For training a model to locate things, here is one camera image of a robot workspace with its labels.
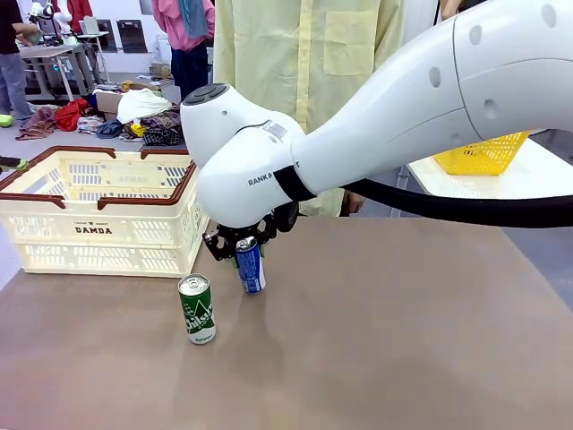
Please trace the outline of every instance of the basket handle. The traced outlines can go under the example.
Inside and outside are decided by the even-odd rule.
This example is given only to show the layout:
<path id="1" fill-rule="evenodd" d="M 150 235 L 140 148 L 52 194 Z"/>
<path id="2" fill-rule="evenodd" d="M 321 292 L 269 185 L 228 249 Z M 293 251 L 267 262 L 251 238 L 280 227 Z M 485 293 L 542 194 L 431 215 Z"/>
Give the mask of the basket handle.
<path id="1" fill-rule="evenodd" d="M 146 159 L 149 155 L 189 155 L 188 150 L 142 150 L 141 159 Z"/>
<path id="2" fill-rule="evenodd" d="M 55 152 L 58 151 L 66 151 L 66 152 L 103 152 L 104 154 L 109 155 L 112 159 L 116 159 L 117 156 L 115 154 L 115 150 L 113 148 L 91 148 L 91 147 L 83 147 L 83 146 L 53 146 L 42 152 L 41 154 L 37 155 L 33 159 L 30 160 L 28 166 L 25 170 L 20 170 L 17 172 L 13 172 L 9 175 L 6 179 L 0 181 L 0 192 L 4 190 L 8 185 L 22 176 L 27 170 L 37 166 L 38 163 L 44 161 L 49 156 L 53 155 Z M 16 195 L 39 195 L 39 194 L 16 194 Z M 22 200 L 22 199 L 7 199 L 2 198 L 2 193 L 0 193 L 0 200 Z"/>
<path id="3" fill-rule="evenodd" d="M 173 150 L 171 152 L 165 150 L 149 150 L 149 151 L 155 151 L 153 153 L 160 153 L 160 154 L 166 154 L 166 153 L 175 154 L 175 151 L 177 150 Z M 186 155 L 186 151 L 184 150 L 183 153 L 179 151 L 176 154 Z M 193 176 L 193 173 L 195 172 L 196 168 L 197 166 L 195 165 L 195 163 L 191 162 L 191 165 L 187 168 L 187 171 L 181 178 L 181 181 L 179 181 L 179 184 L 177 184 L 175 190 L 171 194 L 171 197 L 169 197 L 168 199 L 140 199 L 140 198 L 134 199 L 125 197 L 101 197 L 98 200 L 98 211 L 103 210 L 106 206 L 108 206 L 108 204 L 140 204 L 146 206 L 173 206 L 174 204 L 179 203 L 181 197 L 183 197 L 183 192 L 185 191 L 185 188 L 187 188 L 187 186 L 189 185 L 189 181 L 191 181 L 191 176 Z"/>
<path id="4" fill-rule="evenodd" d="M 2 193 L 8 185 L 13 183 L 16 179 L 21 177 L 30 168 L 38 165 L 38 163 L 47 159 L 49 156 L 53 155 L 58 151 L 66 152 L 99 152 L 109 155 L 112 159 L 117 158 L 115 150 L 113 148 L 92 148 L 84 146 L 53 146 L 34 157 L 28 163 L 28 167 L 25 170 L 13 172 L 6 179 L 0 181 L 0 200 L 12 200 L 19 202 L 50 202 L 55 204 L 58 208 L 65 209 L 64 200 L 62 195 L 47 195 L 47 194 L 28 194 L 28 193 Z"/>

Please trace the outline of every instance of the aluminum can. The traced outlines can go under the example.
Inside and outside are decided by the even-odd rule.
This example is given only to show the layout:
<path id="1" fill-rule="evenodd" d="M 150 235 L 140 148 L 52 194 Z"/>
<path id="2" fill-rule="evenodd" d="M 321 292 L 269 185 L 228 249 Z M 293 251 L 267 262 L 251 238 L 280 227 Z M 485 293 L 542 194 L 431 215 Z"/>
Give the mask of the aluminum can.
<path id="1" fill-rule="evenodd" d="M 261 247 L 254 237 L 247 237 L 236 244 L 236 265 L 243 289 L 247 294 L 260 293 L 267 286 L 262 269 Z"/>
<path id="2" fill-rule="evenodd" d="M 210 342 L 216 330 L 209 280 L 191 274 L 179 281 L 178 289 L 189 340 L 197 345 Z"/>

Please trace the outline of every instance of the white plastic basket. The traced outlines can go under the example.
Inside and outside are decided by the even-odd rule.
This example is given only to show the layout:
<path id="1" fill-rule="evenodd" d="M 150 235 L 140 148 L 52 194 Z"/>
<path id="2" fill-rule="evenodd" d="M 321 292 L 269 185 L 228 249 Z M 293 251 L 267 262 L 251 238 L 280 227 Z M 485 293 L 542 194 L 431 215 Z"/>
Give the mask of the white plastic basket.
<path id="1" fill-rule="evenodd" d="M 0 182 L 24 270 L 181 277 L 208 223 L 184 150 L 54 147 Z"/>

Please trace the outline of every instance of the blue jeans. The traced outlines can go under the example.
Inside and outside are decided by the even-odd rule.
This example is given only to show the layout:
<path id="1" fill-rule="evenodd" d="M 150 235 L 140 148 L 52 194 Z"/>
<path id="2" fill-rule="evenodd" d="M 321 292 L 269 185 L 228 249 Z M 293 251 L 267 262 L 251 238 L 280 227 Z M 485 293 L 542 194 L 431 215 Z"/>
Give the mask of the blue jeans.
<path id="1" fill-rule="evenodd" d="M 0 54 L 0 115 L 10 115 L 24 123 L 32 116 L 26 100 L 26 73 L 20 54 Z"/>

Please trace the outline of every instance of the brown table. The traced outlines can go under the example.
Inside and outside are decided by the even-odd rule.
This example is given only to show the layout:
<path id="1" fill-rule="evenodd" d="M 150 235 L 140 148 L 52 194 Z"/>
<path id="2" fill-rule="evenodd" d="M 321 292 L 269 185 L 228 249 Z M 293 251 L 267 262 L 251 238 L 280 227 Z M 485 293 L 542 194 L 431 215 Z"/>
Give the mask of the brown table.
<path id="1" fill-rule="evenodd" d="M 265 293 L 203 249 L 218 325 L 168 279 L 19 274 L 0 293 L 0 427 L 570 429 L 573 316 L 496 228 L 301 219 Z"/>

